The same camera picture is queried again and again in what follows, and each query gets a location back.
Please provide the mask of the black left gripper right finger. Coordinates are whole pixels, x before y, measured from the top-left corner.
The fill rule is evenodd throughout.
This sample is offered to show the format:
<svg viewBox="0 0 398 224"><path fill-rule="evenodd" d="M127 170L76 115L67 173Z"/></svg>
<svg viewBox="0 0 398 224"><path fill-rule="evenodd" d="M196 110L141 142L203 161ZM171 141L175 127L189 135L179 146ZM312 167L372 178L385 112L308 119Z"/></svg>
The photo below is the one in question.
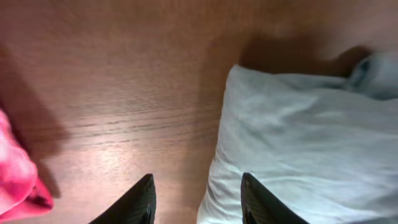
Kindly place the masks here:
<svg viewBox="0 0 398 224"><path fill-rule="evenodd" d="M308 224L248 172L241 181L241 209L243 224Z"/></svg>

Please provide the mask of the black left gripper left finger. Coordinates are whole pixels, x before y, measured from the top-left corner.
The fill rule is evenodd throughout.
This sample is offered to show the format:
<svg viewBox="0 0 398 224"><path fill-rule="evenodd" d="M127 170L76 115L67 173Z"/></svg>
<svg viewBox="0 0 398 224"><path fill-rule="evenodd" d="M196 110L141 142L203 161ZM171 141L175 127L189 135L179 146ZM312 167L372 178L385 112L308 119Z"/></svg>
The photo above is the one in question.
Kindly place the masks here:
<svg viewBox="0 0 398 224"><path fill-rule="evenodd" d="M146 174L90 224L154 224L155 211L154 176Z"/></svg>

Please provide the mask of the light grey-blue t-shirt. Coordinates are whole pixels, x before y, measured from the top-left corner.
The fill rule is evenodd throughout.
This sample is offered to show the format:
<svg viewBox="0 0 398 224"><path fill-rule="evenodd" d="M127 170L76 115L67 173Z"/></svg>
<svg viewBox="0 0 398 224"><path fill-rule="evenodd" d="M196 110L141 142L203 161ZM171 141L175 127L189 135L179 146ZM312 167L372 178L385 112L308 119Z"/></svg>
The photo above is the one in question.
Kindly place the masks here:
<svg viewBox="0 0 398 224"><path fill-rule="evenodd" d="M397 57L347 78L234 66L198 223L241 223L252 174L309 223L397 222Z"/></svg>

